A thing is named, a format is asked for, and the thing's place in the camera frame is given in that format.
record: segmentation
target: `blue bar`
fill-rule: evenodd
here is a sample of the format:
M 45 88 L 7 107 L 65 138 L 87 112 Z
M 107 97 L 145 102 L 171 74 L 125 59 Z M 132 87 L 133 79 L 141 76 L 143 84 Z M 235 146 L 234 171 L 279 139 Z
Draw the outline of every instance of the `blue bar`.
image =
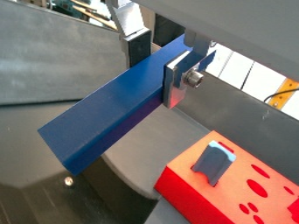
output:
M 179 37 L 40 129 L 57 159 L 79 174 L 163 103 L 164 64 L 189 48 Z

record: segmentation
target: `red plastic part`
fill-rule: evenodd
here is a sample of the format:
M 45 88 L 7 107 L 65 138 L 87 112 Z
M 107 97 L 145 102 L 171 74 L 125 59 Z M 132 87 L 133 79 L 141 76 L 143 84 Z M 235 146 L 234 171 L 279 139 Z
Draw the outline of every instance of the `red plastic part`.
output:
M 212 140 L 238 156 L 215 187 L 191 169 Z M 165 166 L 155 189 L 192 224 L 298 223 L 298 185 L 215 131 Z
M 299 223 L 299 199 L 292 203 L 292 205 L 287 208 L 292 214 L 292 219 L 295 223 Z

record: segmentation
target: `bolt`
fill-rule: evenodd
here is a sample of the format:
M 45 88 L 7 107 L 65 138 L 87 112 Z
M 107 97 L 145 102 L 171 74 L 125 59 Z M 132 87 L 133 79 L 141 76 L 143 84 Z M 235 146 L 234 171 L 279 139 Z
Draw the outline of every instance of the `bolt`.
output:
M 65 184 L 65 186 L 72 186 L 72 185 L 73 185 L 72 177 L 67 177 L 67 178 L 64 179 L 64 184 Z
M 197 72 L 197 69 L 192 68 L 183 76 L 183 83 L 192 88 L 197 88 L 201 84 L 203 77 L 204 76 Z

